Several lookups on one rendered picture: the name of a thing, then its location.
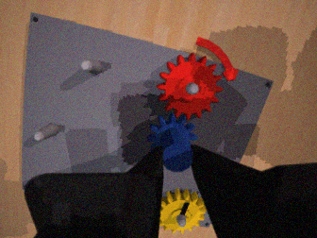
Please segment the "red gear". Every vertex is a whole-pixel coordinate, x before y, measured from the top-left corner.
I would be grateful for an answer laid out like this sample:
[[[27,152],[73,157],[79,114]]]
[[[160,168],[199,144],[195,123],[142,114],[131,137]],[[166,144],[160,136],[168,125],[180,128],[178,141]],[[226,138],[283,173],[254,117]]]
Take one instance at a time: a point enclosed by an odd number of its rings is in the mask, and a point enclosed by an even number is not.
[[[159,75],[166,79],[165,83],[160,83],[157,88],[165,90],[158,100],[169,102],[165,105],[165,110],[174,110],[174,116],[177,118],[181,112],[184,112],[186,120],[189,121],[192,113],[199,119],[202,115],[202,110],[210,112],[210,102],[218,103],[219,100],[215,93],[220,92],[222,88],[216,86],[222,76],[214,76],[213,71],[216,64],[205,66],[207,56],[202,57],[195,62],[193,52],[189,54],[188,62],[181,56],[177,56],[177,64],[175,67],[171,62],[167,62],[167,67],[171,71],[169,74],[165,72]],[[189,94],[186,91],[186,86],[190,82],[194,82],[199,86],[197,94]]]

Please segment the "blue gear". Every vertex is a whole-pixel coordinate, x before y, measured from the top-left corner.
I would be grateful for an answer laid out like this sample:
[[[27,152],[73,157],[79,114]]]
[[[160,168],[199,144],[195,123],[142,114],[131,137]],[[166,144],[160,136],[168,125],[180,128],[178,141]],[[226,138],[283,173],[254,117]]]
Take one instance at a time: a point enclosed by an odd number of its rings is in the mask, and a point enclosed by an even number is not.
[[[173,112],[169,115],[169,120],[165,121],[162,116],[158,116],[160,125],[150,124],[152,133],[147,136],[147,141],[155,142],[151,145],[153,150],[156,146],[162,146],[163,165],[169,171],[182,172],[192,165],[193,152],[190,141],[198,139],[192,133],[195,125],[186,123],[186,116],[183,114],[176,121]],[[185,126],[184,126],[185,125]]]

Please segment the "red curved arrow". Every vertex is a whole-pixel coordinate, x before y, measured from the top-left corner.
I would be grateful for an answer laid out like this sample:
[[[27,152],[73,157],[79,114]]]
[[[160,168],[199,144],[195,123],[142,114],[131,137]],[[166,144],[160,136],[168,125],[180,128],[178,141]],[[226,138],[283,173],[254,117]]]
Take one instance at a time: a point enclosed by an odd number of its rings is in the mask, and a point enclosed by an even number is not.
[[[235,80],[239,70],[234,68],[231,65],[228,56],[218,45],[211,42],[210,40],[207,40],[201,37],[197,38],[196,45],[207,48],[209,51],[211,51],[218,57],[218,59],[222,62],[223,66],[225,67],[225,71],[223,72],[223,75],[225,76],[227,81],[231,79]]]

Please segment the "yellow gear with black stripe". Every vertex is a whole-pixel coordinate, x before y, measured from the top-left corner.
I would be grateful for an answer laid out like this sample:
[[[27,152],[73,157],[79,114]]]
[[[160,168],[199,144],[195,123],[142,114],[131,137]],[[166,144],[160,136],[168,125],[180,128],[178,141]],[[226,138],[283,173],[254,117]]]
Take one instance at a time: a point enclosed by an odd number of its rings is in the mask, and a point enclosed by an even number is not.
[[[163,226],[164,230],[171,229],[174,234],[176,230],[184,233],[184,230],[192,231],[192,226],[199,227],[199,222],[205,219],[203,213],[206,212],[202,197],[198,198],[196,192],[189,195],[188,189],[180,193],[178,189],[175,194],[167,192],[167,197],[162,197],[159,226]],[[186,226],[180,227],[177,224],[176,217],[178,215],[186,217]]]

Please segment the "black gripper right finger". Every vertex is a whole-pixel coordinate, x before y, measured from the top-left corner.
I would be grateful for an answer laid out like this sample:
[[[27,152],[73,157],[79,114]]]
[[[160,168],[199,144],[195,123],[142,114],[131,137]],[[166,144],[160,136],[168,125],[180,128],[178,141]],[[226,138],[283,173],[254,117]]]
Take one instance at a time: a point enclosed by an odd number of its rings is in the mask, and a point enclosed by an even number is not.
[[[190,147],[192,175],[217,238],[277,238],[289,200],[317,195],[317,162],[259,171]]]

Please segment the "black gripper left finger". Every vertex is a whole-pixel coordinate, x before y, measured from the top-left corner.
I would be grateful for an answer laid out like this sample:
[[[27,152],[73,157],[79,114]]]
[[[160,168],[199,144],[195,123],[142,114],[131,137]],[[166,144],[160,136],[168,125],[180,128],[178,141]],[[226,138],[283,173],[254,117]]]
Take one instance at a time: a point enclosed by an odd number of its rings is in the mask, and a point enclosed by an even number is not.
[[[47,173],[25,186],[39,231],[49,226],[127,226],[132,238],[159,238],[163,149],[156,146],[121,173]]]

